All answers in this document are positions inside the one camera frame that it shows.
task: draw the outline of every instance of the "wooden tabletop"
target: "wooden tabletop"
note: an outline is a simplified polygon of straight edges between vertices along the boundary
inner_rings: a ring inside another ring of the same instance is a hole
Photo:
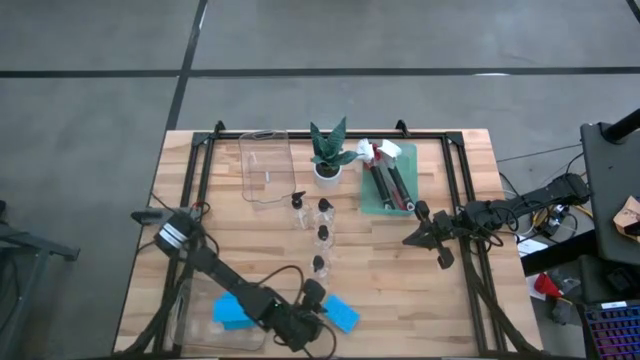
[[[488,131],[462,132],[476,197],[479,200],[503,198]],[[167,133],[153,191],[170,206],[177,206],[180,201],[192,133]],[[416,144],[418,150],[420,199],[427,201],[432,214],[439,210],[451,213],[439,140],[413,140],[411,143]],[[354,141],[345,143],[345,149],[354,146]],[[336,208],[336,244],[330,259],[332,269],[327,292],[339,296],[361,316],[351,334],[336,330],[336,355],[477,355],[457,241],[445,243],[451,247],[456,260],[451,268],[441,270],[436,262],[436,251],[401,244],[401,240],[417,228],[414,217],[360,213],[361,164],[347,165],[337,188],[321,190],[313,181],[310,141],[292,141],[291,151],[297,190],[307,191],[305,199],[310,204],[317,204],[319,198],[326,197]],[[454,147],[452,151],[461,199],[466,199]],[[192,201],[196,196],[202,158],[199,157],[196,166]],[[220,244],[221,259],[250,281],[257,281],[287,264],[298,265],[305,275],[311,275],[312,231],[293,230],[284,206],[254,210],[243,200],[241,193],[238,142],[216,141],[206,197],[211,212],[204,217],[203,225]],[[154,201],[151,205],[159,206]],[[157,227],[145,228],[140,244],[151,241],[156,231]],[[504,247],[494,247],[489,253],[498,302],[525,338],[541,348],[515,243],[509,236],[504,236],[503,240]],[[146,248],[138,255],[115,350],[131,344],[158,308],[167,263],[167,257],[156,247]],[[210,281],[201,274],[197,277]],[[285,271],[268,284],[292,301],[299,278],[295,272]],[[203,319],[211,317],[210,307],[202,311]],[[494,348],[486,309],[483,318],[489,347]],[[331,339],[325,331],[309,350],[314,356],[321,357],[326,356],[330,348]],[[305,357],[302,352],[293,354],[286,347],[275,345],[272,334],[267,335],[265,345],[254,352],[186,345],[183,356]]]

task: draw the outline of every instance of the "keyboard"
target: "keyboard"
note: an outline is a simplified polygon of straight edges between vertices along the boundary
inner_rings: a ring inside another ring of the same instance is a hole
[[[579,307],[587,345],[605,360],[640,360],[640,300]]]

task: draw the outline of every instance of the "concrete floor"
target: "concrete floor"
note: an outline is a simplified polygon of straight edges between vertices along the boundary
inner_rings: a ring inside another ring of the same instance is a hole
[[[179,69],[197,3],[0,0],[0,71]],[[639,33],[624,0],[216,0],[193,68],[639,66]],[[28,358],[110,352],[139,234],[129,213],[147,200],[176,81],[0,79],[9,220],[82,248],[77,263],[51,265]],[[306,128],[343,115],[352,128],[388,128],[401,118],[488,128],[505,159],[578,143],[580,124],[636,109],[639,88],[640,75],[191,79],[177,128]],[[525,192],[578,152],[499,166]],[[577,326],[537,313],[547,350],[583,354]]]

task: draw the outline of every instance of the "white plant pot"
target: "white plant pot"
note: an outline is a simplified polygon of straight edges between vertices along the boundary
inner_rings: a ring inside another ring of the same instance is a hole
[[[321,189],[330,189],[338,186],[340,183],[340,177],[342,176],[342,166],[340,166],[340,170],[333,177],[326,178],[318,174],[318,170],[316,168],[316,164],[313,164],[313,174],[315,175],[316,185],[318,185]]]

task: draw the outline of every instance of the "green tray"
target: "green tray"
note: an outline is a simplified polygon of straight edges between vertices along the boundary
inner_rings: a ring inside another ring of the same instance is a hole
[[[402,155],[396,159],[396,167],[400,171],[402,181],[411,195],[411,199],[418,201],[418,155],[416,146],[414,144],[397,144],[402,149]],[[380,194],[376,183],[373,181],[371,171],[364,167],[362,168],[362,186],[360,188],[360,208],[364,214],[377,214],[377,215],[398,215],[407,216],[412,215],[413,211],[400,210],[398,204],[394,200],[396,210],[387,210],[382,206],[380,201]]]

